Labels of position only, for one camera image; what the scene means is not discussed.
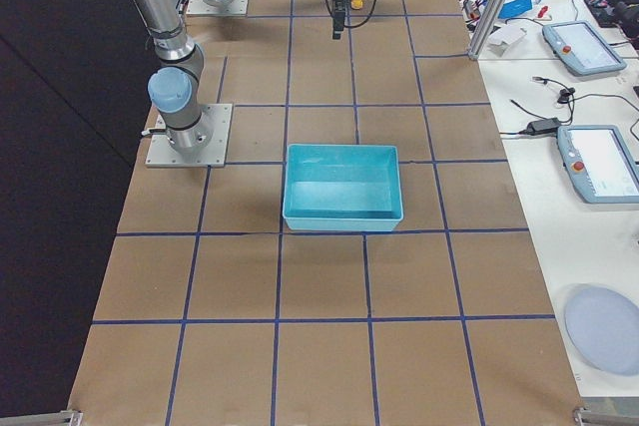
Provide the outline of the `teach pendant near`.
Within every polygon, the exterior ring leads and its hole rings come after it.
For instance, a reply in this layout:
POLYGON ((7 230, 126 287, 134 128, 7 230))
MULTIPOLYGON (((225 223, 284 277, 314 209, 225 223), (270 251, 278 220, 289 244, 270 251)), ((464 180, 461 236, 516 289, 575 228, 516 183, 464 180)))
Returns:
POLYGON ((638 167, 616 126, 562 126, 556 142, 568 178, 586 203, 638 204, 638 167))

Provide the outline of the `black power adapter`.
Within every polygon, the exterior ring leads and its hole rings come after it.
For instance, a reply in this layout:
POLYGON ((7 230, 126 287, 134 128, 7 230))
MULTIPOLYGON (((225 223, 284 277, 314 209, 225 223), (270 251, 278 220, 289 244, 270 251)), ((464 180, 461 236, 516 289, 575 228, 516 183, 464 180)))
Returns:
POLYGON ((558 128, 561 126, 561 122, 556 118, 548 118, 548 119, 539 119, 530 122, 526 129, 525 134, 536 137, 542 135, 552 135, 555 134, 558 128))

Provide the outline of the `metal corner bracket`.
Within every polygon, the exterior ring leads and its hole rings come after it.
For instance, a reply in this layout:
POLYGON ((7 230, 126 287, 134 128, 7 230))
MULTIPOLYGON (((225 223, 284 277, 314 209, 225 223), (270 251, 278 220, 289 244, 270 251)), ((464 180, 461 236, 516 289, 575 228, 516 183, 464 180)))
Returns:
POLYGON ((84 414, 78 410, 21 415, 0 419, 1 426, 81 426, 84 414))
POLYGON ((576 425, 603 425, 603 426, 638 426, 637 416, 618 414, 604 414, 593 412, 579 407, 573 410, 573 419, 576 425))

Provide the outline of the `white cardboard box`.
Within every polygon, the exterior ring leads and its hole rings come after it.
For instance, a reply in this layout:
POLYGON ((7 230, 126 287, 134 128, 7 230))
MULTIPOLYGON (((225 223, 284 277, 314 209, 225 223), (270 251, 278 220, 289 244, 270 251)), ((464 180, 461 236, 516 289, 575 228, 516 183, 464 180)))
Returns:
POLYGON ((487 49, 497 56, 503 56, 511 47, 525 38, 527 32, 518 26, 506 25, 491 33, 487 39, 487 49))

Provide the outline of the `blue flat box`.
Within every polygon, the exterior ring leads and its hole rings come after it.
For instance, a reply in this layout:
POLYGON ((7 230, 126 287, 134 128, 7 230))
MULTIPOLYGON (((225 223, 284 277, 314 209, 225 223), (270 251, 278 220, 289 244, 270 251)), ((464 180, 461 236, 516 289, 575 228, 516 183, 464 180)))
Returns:
POLYGON ((506 20, 518 17, 530 11, 532 7, 532 0, 511 0, 505 2, 498 13, 498 19, 506 20))

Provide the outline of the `teach pendant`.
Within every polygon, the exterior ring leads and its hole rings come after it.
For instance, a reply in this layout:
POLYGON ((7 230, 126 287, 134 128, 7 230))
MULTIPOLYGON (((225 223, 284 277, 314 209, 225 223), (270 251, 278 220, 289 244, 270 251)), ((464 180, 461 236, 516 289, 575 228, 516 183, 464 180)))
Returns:
POLYGON ((556 142, 568 178, 586 203, 638 204, 638 167, 616 126, 562 126, 556 142))
POLYGON ((586 21, 545 25, 542 37, 575 76, 615 73, 627 67, 613 47, 586 21))

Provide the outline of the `light blue plastic bin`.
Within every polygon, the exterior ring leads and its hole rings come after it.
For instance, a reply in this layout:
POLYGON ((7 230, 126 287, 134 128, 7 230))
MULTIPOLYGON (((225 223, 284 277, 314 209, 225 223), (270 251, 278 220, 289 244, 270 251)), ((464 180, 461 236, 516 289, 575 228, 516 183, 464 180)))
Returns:
POLYGON ((403 217, 395 146, 288 146, 283 218, 290 229, 386 232, 403 217))

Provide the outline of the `pale blue round plate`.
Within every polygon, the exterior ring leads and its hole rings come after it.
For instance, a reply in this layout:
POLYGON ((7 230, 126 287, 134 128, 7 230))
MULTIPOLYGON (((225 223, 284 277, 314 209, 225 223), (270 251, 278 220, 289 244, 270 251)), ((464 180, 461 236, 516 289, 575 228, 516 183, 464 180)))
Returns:
POLYGON ((564 308, 568 336, 595 368, 616 375, 638 374, 638 306, 624 295, 585 286, 564 308))

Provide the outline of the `metal base plate near bin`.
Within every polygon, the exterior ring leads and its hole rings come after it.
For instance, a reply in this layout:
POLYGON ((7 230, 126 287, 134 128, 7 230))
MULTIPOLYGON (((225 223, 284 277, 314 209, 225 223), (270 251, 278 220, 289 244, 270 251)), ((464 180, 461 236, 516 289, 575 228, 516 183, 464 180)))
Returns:
POLYGON ((201 105, 199 122, 188 130, 168 128, 157 114, 145 160, 149 168, 222 168, 226 163, 233 104, 201 105))

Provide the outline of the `teach pendant far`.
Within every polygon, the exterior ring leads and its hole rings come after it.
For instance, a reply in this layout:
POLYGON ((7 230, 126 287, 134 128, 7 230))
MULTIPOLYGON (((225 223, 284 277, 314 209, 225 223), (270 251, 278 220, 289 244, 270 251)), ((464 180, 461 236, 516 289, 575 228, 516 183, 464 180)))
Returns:
POLYGON ((615 73, 627 67, 613 47, 586 21, 545 25, 542 37, 575 76, 615 73))

